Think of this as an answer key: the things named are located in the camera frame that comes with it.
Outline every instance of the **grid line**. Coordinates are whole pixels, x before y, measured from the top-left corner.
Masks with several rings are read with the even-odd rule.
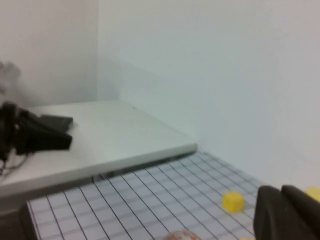
[[[132,210],[132,208],[129,206],[129,204],[125,201],[125,199],[121,196],[121,194],[118,192],[118,190],[115,188],[115,186],[112,184],[111,181],[109,181],[109,183],[112,185],[112,187],[116,190],[116,192],[119,194],[119,196],[122,198],[122,200],[125,202],[125,204],[127,205],[127,207],[130,209],[130,211],[133,213],[133,215],[138,219],[138,221],[140,222],[140,224],[144,227],[144,229],[149,233],[149,235],[152,237],[152,239],[154,240],[155,238],[151,235],[151,233],[148,231],[148,229],[146,228],[146,226],[141,222],[141,220],[137,217],[137,215],[135,214],[135,212]]]
[[[182,176],[181,175],[181,177],[183,177],[185,180],[187,180],[191,185],[193,185],[188,179],[186,179],[184,176]],[[192,196],[190,196],[187,192],[185,192],[193,201],[195,201],[195,199],[192,197]],[[202,207],[202,209],[207,213],[207,214],[209,214],[209,215],[211,215],[216,221],[218,221],[218,219],[217,218],[215,218],[212,214],[210,214],[210,212],[208,212],[204,207]],[[203,225],[203,227],[205,228],[205,229],[207,229],[209,232],[211,232],[210,231],[210,229],[208,229],[203,223],[202,223],[202,225]]]
[[[98,189],[99,193],[101,194],[101,196],[103,197],[103,199],[105,200],[106,204],[108,204],[109,208],[111,209],[111,211],[113,212],[113,214],[115,215],[116,219],[119,221],[119,223],[121,224],[121,226],[123,227],[123,229],[125,230],[125,232],[128,234],[128,236],[130,237],[131,240],[132,237],[129,235],[128,231],[126,230],[125,226],[122,224],[122,222],[120,221],[120,219],[118,218],[118,216],[116,215],[115,211],[111,208],[110,204],[108,203],[108,201],[106,200],[105,196],[102,194],[102,192],[100,191],[100,189],[98,188],[97,184],[94,182],[93,183],[94,186],[96,187],[96,189]]]
[[[75,211],[74,211],[74,209],[72,208],[72,206],[71,206],[71,204],[70,204],[70,202],[69,202],[69,199],[67,198],[66,193],[63,192],[63,194],[64,194],[64,196],[65,196],[65,198],[66,198],[66,200],[67,200],[67,202],[68,202],[68,204],[69,204],[69,206],[70,206],[70,208],[71,208],[71,211],[72,211],[72,213],[73,213],[74,218],[76,219],[76,222],[78,223],[78,225],[79,225],[79,227],[80,227],[80,229],[81,229],[81,231],[82,231],[82,233],[83,233],[83,236],[85,237],[85,240],[88,240],[88,238],[87,238],[87,236],[86,236],[86,234],[85,234],[85,232],[84,232],[84,229],[83,229],[83,227],[81,226],[81,224],[80,224],[80,222],[79,222],[79,220],[78,220],[78,218],[77,218],[77,216],[76,216],[76,214],[75,214]]]
[[[108,238],[108,239],[110,239],[110,237],[108,236],[108,234],[107,234],[107,232],[106,232],[106,230],[105,230],[104,226],[101,224],[101,221],[100,221],[100,220],[99,220],[99,218],[97,217],[96,212],[93,210],[92,206],[91,206],[91,205],[90,205],[90,203],[88,202],[88,199],[87,199],[86,195],[84,194],[84,192],[82,191],[81,187],[79,187],[79,189],[80,189],[80,191],[81,191],[81,193],[82,193],[82,195],[83,195],[83,197],[84,197],[85,201],[88,203],[88,205],[89,205],[89,207],[90,207],[91,211],[93,212],[93,214],[94,214],[95,218],[98,220],[98,222],[99,222],[99,224],[100,224],[100,226],[101,226],[102,230],[104,231],[105,235],[107,236],[107,238]]]
[[[261,182],[206,153],[132,172],[103,173],[91,181],[28,202],[39,240],[160,240],[182,229],[203,240],[253,237],[253,207]],[[246,201],[245,210],[235,215],[221,202],[232,190]],[[50,228],[52,234],[44,231]]]
[[[50,206],[50,209],[51,209],[51,211],[52,211],[52,213],[53,213],[53,217],[54,217],[54,219],[55,219],[55,222],[56,222],[56,225],[57,225],[57,227],[58,227],[58,229],[59,229],[59,232],[60,232],[60,234],[61,234],[61,237],[62,237],[63,240],[65,240],[64,235],[62,234],[62,231],[61,231],[61,228],[60,228],[60,226],[59,226],[57,217],[56,217],[55,212],[54,212],[54,210],[53,210],[53,208],[52,208],[52,206],[51,206],[51,203],[50,203],[50,200],[49,200],[48,196],[46,196],[46,199],[47,199],[47,201],[48,201],[48,203],[49,203],[49,206]]]

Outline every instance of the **white surface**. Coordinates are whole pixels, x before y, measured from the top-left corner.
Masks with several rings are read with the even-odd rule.
[[[22,106],[96,100],[98,0],[1,0],[0,32],[0,61],[22,71],[5,99]]]
[[[320,185],[320,1],[100,0],[98,98],[265,182]]]
[[[0,184],[0,197],[196,150],[182,133],[120,101],[55,105],[34,113],[72,116],[70,151],[31,156]]]

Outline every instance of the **white table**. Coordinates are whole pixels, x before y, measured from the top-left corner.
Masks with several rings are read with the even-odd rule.
[[[44,151],[0,182],[0,197],[190,153],[196,142],[118,101],[34,107],[36,114],[71,116],[70,151]],[[15,157],[19,162],[23,158]]]

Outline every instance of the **yellow block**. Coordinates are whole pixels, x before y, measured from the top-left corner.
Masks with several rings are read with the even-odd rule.
[[[305,193],[320,202],[320,187],[309,187],[305,190]]]
[[[222,205],[229,213],[235,214],[244,209],[245,198],[236,191],[231,191],[223,196]]]

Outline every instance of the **black cable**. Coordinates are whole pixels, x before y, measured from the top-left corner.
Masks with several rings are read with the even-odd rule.
[[[2,165],[2,167],[0,168],[0,177],[8,176],[10,173],[12,173],[13,170],[20,168],[28,160],[28,158],[29,158],[29,155],[27,154],[27,155],[25,155],[24,159],[18,165],[9,166],[9,167],[6,166],[7,161],[5,161]]]

